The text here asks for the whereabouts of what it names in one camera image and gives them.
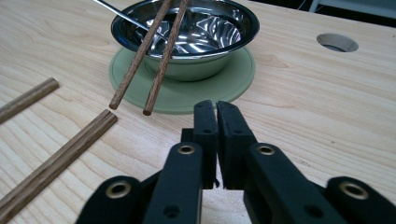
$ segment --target dark background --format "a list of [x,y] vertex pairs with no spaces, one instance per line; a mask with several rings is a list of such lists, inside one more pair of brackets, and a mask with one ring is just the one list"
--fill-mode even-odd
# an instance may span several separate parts
[[[289,8],[294,8],[294,9],[301,7],[300,10],[303,10],[303,11],[308,11],[311,6],[311,3],[312,3],[312,0],[305,0],[303,5],[302,5],[302,3],[304,0],[253,0],[253,1],[276,5],[276,6],[280,6],[280,7],[289,7]],[[379,25],[396,27],[396,20],[385,18],[385,17],[374,16],[374,15],[370,15],[370,14],[365,14],[365,13],[360,13],[360,12],[356,12],[356,11],[345,10],[345,9],[336,8],[336,7],[327,7],[327,6],[324,7],[324,6],[318,5],[316,13],[328,15],[328,16],[339,17],[339,18],[344,18],[344,19],[349,19],[349,20],[354,20],[354,21],[364,21],[364,22],[369,22],[369,23],[374,23],[374,24],[379,24]]]

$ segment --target bowl rim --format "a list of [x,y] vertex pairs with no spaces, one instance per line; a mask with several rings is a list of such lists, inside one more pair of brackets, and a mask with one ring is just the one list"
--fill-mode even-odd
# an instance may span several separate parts
[[[138,2],[136,4],[133,4],[127,8],[125,8],[122,12],[125,14],[129,14],[131,11],[133,11],[134,8],[140,7],[152,2],[158,2],[162,0],[146,0],[142,2]],[[250,41],[254,39],[254,37],[257,35],[257,33],[260,30],[260,23],[256,15],[247,7],[244,7],[234,1],[231,0],[215,0],[215,2],[221,2],[223,4],[231,5],[233,7],[238,7],[240,10],[242,10],[246,15],[248,16],[249,21],[251,22],[251,27],[247,32],[247,35],[241,38],[239,41],[236,43],[231,44],[230,46],[227,46],[222,49],[216,49],[216,50],[210,50],[206,52],[201,52],[201,53],[174,53],[172,54],[172,59],[202,59],[202,58],[209,58],[209,57],[216,57],[216,56],[223,56],[225,54],[228,54],[232,51],[235,51],[237,49],[241,49],[245,45],[247,45]],[[124,37],[121,34],[120,27],[122,23],[125,21],[124,18],[120,16],[116,16],[111,23],[111,34],[113,34],[113,37],[125,48],[137,52],[139,46],[136,44],[133,44],[133,42],[129,41],[126,37]],[[154,57],[154,58],[161,58],[162,57],[162,52],[155,50],[155,51],[148,51],[147,55]]]

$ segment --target chopstick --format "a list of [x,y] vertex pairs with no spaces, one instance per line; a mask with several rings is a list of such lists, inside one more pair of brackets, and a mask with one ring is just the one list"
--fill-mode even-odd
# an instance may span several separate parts
[[140,45],[139,49],[137,50],[134,59],[131,62],[131,65],[128,68],[127,73],[125,74],[124,78],[122,79],[121,84],[116,90],[116,93],[113,96],[113,99],[110,102],[109,107],[111,109],[117,109],[120,105],[122,97],[124,96],[125,92],[128,90],[129,85],[131,84],[132,79],[134,78],[134,74],[137,71],[137,68],[142,63],[143,57],[146,55],[146,52],[149,49],[150,43],[154,35],[157,33],[157,29],[160,26],[163,18],[170,7],[172,0],[164,0],[163,4],[161,5],[160,10],[158,11],[157,16],[154,19],[154,22],[148,29],[148,32],[143,39],[142,44]]
[[14,115],[20,113],[29,105],[32,105],[58,88],[58,82],[53,77],[51,77],[40,83],[38,86],[35,86],[29,91],[25,92],[15,100],[3,105],[0,108],[0,124],[12,118]]
[[163,51],[163,56],[160,61],[160,65],[157,70],[157,75],[155,76],[151,89],[148,94],[148,99],[146,101],[145,108],[143,109],[143,114],[146,116],[150,116],[152,110],[154,108],[155,101],[157,100],[158,93],[160,92],[161,84],[163,83],[163,77],[165,75],[165,71],[168,65],[168,62],[172,56],[172,50],[175,45],[175,42],[178,37],[178,31],[181,25],[181,22],[184,17],[184,13],[187,9],[188,0],[181,0],[180,7],[177,12],[177,16],[175,18],[174,24],[172,26],[171,34],[168,38],[168,43]]
[[117,116],[105,110],[49,159],[27,176],[0,201],[0,223],[7,223],[52,180],[75,161],[115,122]]

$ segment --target metal bowl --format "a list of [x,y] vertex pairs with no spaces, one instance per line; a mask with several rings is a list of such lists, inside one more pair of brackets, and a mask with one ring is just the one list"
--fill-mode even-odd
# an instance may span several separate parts
[[[162,3],[143,1],[122,12],[150,27]],[[164,36],[169,36],[179,5],[177,0],[171,3],[158,29]],[[111,31],[121,45],[134,52],[146,34],[119,16],[112,22]],[[190,0],[165,76],[180,81],[211,77],[225,66],[231,52],[244,47],[258,32],[257,17],[242,5],[223,0]],[[154,36],[145,58],[150,72],[157,70],[165,45],[165,40]]]

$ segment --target green coaster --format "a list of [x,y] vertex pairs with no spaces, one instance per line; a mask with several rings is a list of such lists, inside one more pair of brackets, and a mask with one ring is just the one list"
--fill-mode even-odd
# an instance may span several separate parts
[[[111,60],[110,81],[114,89],[120,85],[135,53],[121,48]],[[213,77],[181,82],[164,78],[154,112],[164,114],[190,114],[194,105],[204,100],[231,102],[249,87],[254,78],[255,63],[247,48],[231,55],[228,64]],[[145,106],[155,74],[149,72],[145,60],[140,64],[124,99],[141,108]]]

